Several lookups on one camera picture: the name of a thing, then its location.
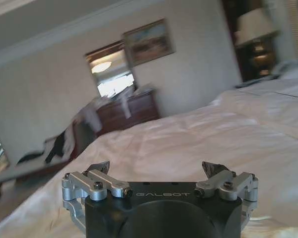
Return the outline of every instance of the white wall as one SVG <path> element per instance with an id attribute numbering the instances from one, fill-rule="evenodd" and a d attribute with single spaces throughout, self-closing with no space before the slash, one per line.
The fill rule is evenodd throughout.
<path id="1" fill-rule="evenodd" d="M 0 67 L 0 139 L 12 164 L 60 133 L 97 95 L 83 55 L 121 34 L 167 18 L 176 53 L 135 68 L 153 83 L 163 116 L 205 106 L 240 82 L 221 5 L 166 0 Z"/>
<path id="2" fill-rule="evenodd" d="M 295 60 L 296 54 L 295 41 L 291 29 L 289 14 L 285 0 L 264 0 L 266 9 L 272 21 L 279 30 L 274 38 L 274 47 L 278 61 Z"/>

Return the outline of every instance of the lamp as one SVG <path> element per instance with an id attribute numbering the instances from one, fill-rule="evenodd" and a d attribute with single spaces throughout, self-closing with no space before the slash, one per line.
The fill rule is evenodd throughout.
<path id="1" fill-rule="evenodd" d="M 100 72 L 103 72 L 106 69 L 108 69 L 110 66 L 111 66 L 111 62 L 100 63 L 100 64 L 97 64 L 96 66 L 94 66 L 91 69 L 91 72 L 92 73 L 100 73 Z"/>
<path id="2" fill-rule="evenodd" d="M 275 63 L 270 39 L 278 32 L 272 21 L 266 16 L 264 9 L 258 8 L 242 15 L 237 24 L 236 47 L 252 44 L 254 54 L 252 62 L 258 68 L 259 76 L 269 75 Z"/>

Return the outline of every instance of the bed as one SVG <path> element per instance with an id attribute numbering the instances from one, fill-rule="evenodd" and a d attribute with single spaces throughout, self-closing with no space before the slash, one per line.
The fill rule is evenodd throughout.
<path id="1" fill-rule="evenodd" d="M 244 238 L 298 238 L 298 79 L 226 91 L 195 111 L 101 136 L 0 223 L 0 237 L 82 238 L 62 207 L 61 178 L 110 161 L 126 181 L 200 181 L 202 161 L 259 178 Z"/>

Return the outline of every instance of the silver metal bracket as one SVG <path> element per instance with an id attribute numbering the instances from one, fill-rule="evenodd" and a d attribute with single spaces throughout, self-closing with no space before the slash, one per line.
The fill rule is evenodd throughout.
<path id="1" fill-rule="evenodd" d="M 98 170 L 86 171 L 84 174 L 68 173 L 62 178 L 63 207 L 70 211 L 72 221 L 84 234 L 86 224 L 82 205 L 85 198 L 89 196 L 93 201 L 104 200 L 108 190 L 114 197 L 132 196 L 128 182 L 116 180 Z"/>
<path id="2" fill-rule="evenodd" d="M 197 182 L 195 194 L 197 197 L 208 198 L 219 190 L 220 198 L 227 201 L 235 201 L 241 198 L 242 215 L 241 229 L 249 222 L 252 211 L 257 207 L 258 179 L 250 173 L 241 173 L 233 177 L 233 173 L 223 170 L 206 181 Z"/>

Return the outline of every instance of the framed painting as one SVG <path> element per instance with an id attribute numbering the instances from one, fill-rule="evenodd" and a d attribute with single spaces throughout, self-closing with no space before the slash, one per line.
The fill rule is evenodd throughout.
<path id="1" fill-rule="evenodd" d="M 174 52 L 165 19 L 128 31 L 124 33 L 123 38 L 132 66 Z"/>

